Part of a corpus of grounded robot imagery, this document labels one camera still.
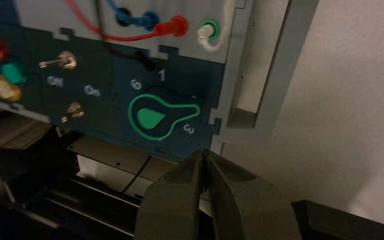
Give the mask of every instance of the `yellow cap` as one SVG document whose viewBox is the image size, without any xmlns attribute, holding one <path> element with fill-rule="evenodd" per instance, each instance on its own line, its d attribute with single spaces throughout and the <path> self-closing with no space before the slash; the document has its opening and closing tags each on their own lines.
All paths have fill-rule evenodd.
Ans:
<svg viewBox="0 0 384 240">
<path fill-rule="evenodd" d="M 19 86 L 10 83 L 0 74 L 0 98 L 10 102 L 15 102 L 21 98 L 21 90 Z"/>
</svg>

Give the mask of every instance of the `white wire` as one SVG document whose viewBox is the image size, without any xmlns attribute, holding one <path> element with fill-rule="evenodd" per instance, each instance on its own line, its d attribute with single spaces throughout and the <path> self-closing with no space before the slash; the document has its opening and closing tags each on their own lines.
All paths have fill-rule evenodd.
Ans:
<svg viewBox="0 0 384 240">
<path fill-rule="evenodd" d="M 208 42 L 209 38 L 207 36 L 200 35 L 200 31 L 198 31 L 198 43 L 201 44 L 205 50 L 207 50 L 210 53 L 218 52 L 223 47 L 223 45 L 227 42 L 227 38 L 229 37 L 232 29 L 235 9 L 236 9 L 236 0 L 226 0 L 223 8 L 223 27 L 221 29 L 218 43 L 215 46 L 211 45 Z"/>
</svg>

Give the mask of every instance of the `green knob outline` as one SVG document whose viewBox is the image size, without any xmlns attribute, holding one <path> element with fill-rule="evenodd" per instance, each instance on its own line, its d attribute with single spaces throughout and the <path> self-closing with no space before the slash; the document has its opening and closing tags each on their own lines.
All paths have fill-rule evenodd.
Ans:
<svg viewBox="0 0 384 240">
<path fill-rule="evenodd" d="M 135 121 L 133 120 L 133 105 L 135 104 L 135 102 L 139 99 L 142 99 L 142 98 L 149 98 L 149 99 L 153 99 L 157 102 L 159 102 L 160 104 L 164 105 L 165 107 L 167 108 L 170 108 L 170 109 L 183 109 L 183 108 L 194 108 L 196 110 L 196 112 L 194 114 L 191 114 L 191 115 L 187 115 L 187 116 L 184 116 L 184 117 L 181 117 L 179 119 L 177 119 L 176 121 L 173 122 L 173 124 L 171 125 L 170 127 L 170 130 L 164 135 L 164 136 L 151 136 L 151 135 L 148 135 L 146 134 L 145 132 L 143 132 L 139 127 L 138 125 L 135 123 Z M 182 122 L 182 121 L 185 121 L 185 120 L 188 120 L 188 119 L 192 119 L 192 118 L 195 118 L 196 116 L 198 116 L 199 114 L 201 113 L 201 108 L 200 106 L 198 106 L 197 104 L 170 104 L 166 101 L 164 101 L 162 98 L 160 98 L 159 96 L 156 96 L 154 94 L 149 94 L 149 93 L 145 93 L 145 94 L 141 94 L 135 98 L 133 98 L 132 101 L 130 101 L 129 105 L 128 105 L 128 109 L 127 109 L 127 116 L 128 116 L 128 121 L 130 122 L 130 125 L 133 127 L 133 129 L 140 135 L 142 136 L 143 138 L 145 139 L 148 139 L 148 140 L 151 140 L 151 141 L 162 141 L 164 139 L 166 139 L 168 136 L 170 136 L 173 132 L 173 129 L 175 128 L 175 125 Z"/>
</svg>

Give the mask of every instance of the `gray frame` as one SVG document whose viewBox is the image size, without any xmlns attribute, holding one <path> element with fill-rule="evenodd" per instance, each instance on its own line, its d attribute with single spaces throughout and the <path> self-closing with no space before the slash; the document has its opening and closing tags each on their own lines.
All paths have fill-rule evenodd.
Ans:
<svg viewBox="0 0 384 240">
<path fill-rule="evenodd" d="M 219 106 L 211 111 L 209 120 L 210 124 L 216 118 L 224 120 L 219 135 L 212 138 L 212 151 L 221 153 L 224 143 L 261 143 L 270 139 L 318 3 L 319 0 L 289 0 L 257 113 L 234 107 L 236 80 L 242 67 L 234 63 L 242 58 L 244 48 L 238 46 L 244 46 L 246 38 L 231 38 Z M 237 9 L 235 18 L 246 18 L 249 10 L 250 7 Z M 233 25 L 232 35 L 245 35 L 247 29 L 237 23 Z"/>
</svg>

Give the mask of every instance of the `red wire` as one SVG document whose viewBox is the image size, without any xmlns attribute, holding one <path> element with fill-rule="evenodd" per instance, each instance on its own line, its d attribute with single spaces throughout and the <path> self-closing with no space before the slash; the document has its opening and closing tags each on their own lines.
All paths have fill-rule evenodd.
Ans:
<svg viewBox="0 0 384 240">
<path fill-rule="evenodd" d="M 74 13 L 74 15 L 92 32 L 96 34 L 100 34 L 100 29 L 94 26 L 83 14 L 83 12 L 80 10 L 80 8 L 77 6 L 75 0 L 65 0 L 65 2 L 68 4 L 70 7 L 71 11 Z M 156 37 L 157 33 L 152 32 L 144 35 L 139 35 L 139 36 L 114 36 L 114 35 L 108 35 L 105 34 L 104 37 L 106 39 L 110 40 L 115 40 L 115 41 L 120 41 L 120 42 L 132 42 L 132 41 L 138 41 L 138 40 L 143 40 L 143 39 L 149 39 Z"/>
</svg>

